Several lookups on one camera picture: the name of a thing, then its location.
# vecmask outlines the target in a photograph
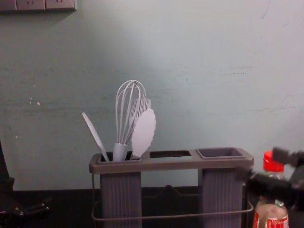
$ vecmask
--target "utensil holder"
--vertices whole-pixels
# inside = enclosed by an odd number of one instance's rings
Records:
[[[187,151],[146,152],[141,160],[104,162],[95,154],[89,169],[93,181],[92,218],[106,228],[141,228],[148,219],[199,218],[201,228],[240,228],[243,183],[235,178],[236,166],[251,167],[253,157],[239,148],[211,148]],[[190,159],[159,160],[154,158],[184,157]],[[141,172],[198,170],[198,211],[177,215],[142,215]],[[94,175],[100,175],[101,202],[94,196]],[[101,217],[95,211],[101,210]]]

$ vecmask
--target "power socket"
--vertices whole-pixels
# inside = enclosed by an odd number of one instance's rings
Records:
[[[0,0],[0,11],[17,10],[16,0]]]
[[[45,0],[46,9],[48,10],[76,10],[76,0]]]
[[[17,0],[17,10],[45,10],[44,0]]]

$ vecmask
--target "red bottle cap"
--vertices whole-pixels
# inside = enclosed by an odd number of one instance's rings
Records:
[[[284,165],[272,159],[272,151],[264,152],[264,170],[268,172],[284,172]]]

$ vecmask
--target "plastic bottle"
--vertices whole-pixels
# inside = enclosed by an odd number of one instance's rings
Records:
[[[272,159],[272,151],[264,153],[265,175],[284,179],[284,165]],[[253,228],[288,228],[288,212],[283,202],[260,197],[256,206]]]

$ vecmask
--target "bottle label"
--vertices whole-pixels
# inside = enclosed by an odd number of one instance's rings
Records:
[[[258,214],[255,213],[254,218],[253,218],[253,228],[260,228],[260,219],[258,217]],[[266,220],[265,226],[263,228],[288,228],[288,216],[282,218],[282,219],[273,219],[273,218],[268,218]]]

